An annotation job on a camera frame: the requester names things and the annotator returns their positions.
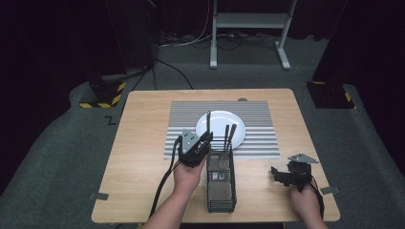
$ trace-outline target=wire basket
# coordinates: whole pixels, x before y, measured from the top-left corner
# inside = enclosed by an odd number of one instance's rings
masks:
[[[211,141],[212,150],[207,158],[207,207],[209,213],[232,213],[236,205],[235,170],[232,145],[227,153],[227,163],[220,161],[224,141]]]

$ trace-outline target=white stand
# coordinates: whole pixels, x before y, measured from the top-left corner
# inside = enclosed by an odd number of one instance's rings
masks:
[[[217,61],[217,29],[218,28],[267,28],[283,29],[280,41],[275,42],[276,50],[285,70],[290,70],[284,44],[291,24],[297,0],[291,0],[288,13],[218,13],[217,0],[214,0],[212,19],[212,41],[209,67],[216,69]]]

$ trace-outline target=forearm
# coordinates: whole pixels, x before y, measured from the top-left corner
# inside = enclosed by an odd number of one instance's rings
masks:
[[[321,217],[312,217],[304,219],[305,227],[307,229],[328,229],[328,226]]]
[[[142,229],[178,229],[191,195],[173,192],[159,207]]]

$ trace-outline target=metal stand leg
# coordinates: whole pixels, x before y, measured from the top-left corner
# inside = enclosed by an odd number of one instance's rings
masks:
[[[289,65],[286,52],[284,52],[284,44],[286,43],[287,33],[289,29],[289,25],[291,24],[292,16],[294,14],[295,5],[297,4],[297,0],[292,0],[291,5],[289,6],[288,15],[286,18],[286,23],[283,28],[283,32],[281,34],[280,42],[276,41],[274,44],[276,46],[277,52],[280,56],[281,63],[283,64],[283,68],[285,70],[290,70],[291,66]]]
[[[211,56],[209,67],[211,69],[217,68],[217,0],[214,0],[214,10],[212,11],[212,41],[211,41]]]

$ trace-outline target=human arm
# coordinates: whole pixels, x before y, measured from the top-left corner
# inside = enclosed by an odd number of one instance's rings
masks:
[[[172,194],[142,226],[142,229],[178,229],[185,212],[188,200],[200,183],[205,159],[194,168],[180,163],[173,171],[175,187]]]
[[[322,220],[318,198],[312,187],[306,185],[301,193],[297,187],[291,187],[291,202],[292,208],[301,217],[307,229],[328,228]]]

